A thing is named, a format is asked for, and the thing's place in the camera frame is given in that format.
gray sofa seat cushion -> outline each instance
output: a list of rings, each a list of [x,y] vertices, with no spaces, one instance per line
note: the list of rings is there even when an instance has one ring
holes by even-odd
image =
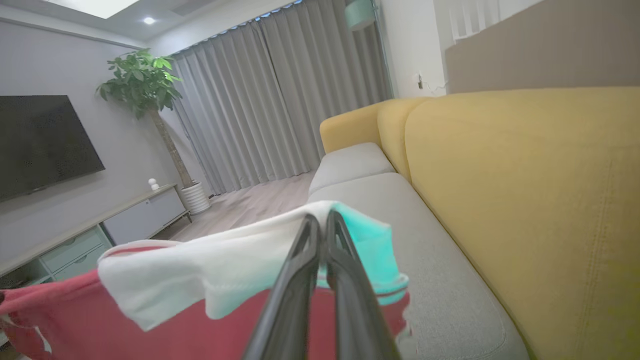
[[[401,175],[336,184],[308,201],[319,200],[338,200],[391,224],[398,267],[409,276],[405,318],[417,341],[417,359],[529,358],[504,308]]]
[[[396,172],[385,153],[372,142],[360,143],[330,152],[322,158],[309,195],[330,185],[361,177]]]

potted plant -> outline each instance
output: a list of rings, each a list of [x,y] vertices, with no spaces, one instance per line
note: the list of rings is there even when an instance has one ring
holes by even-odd
[[[149,49],[142,49],[107,61],[114,78],[98,86],[96,92],[105,101],[112,97],[124,102],[137,119],[145,115],[153,119],[180,174],[187,206],[192,214],[197,214],[211,207],[209,198],[205,195],[202,184],[194,182],[189,175],[159,114],[164,108],[173,110],[173,100],[182,98],[173,87],[174,81],[181,80],[166,70],[172,69],[170,60],[165,56],[155,58],[149,54]]]

tv screen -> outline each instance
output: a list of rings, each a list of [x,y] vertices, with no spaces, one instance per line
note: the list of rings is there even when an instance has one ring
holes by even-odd
[[[0,201],[101,170],[67,96],[0,96]]]

red cloth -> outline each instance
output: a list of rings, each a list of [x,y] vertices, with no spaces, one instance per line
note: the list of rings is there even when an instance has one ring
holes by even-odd
[[[126,318],[103,287],[97,270],[63,282],[3,290],[0,321],[13,346],[33,360],[223,359],[242,357],[269,291],[247,300],[230,315],[211,320],[204,301],[187,308],[155,329],[143,332]],[[309,359],[335,359],[333,293],[314,293],[310,317]],[[394,337],[406,322],[408,293],[382,307]],[[39,327],[52,354],[45,351]]]

sofa armrest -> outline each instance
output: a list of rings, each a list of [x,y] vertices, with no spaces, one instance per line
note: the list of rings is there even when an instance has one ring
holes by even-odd
[[[378,132],[378,109],[382,104],[383,102],[379,102],[323,121],[320,124],[320,136],[324,151],[328,154],[366,142],[381,146],[380,133]]]

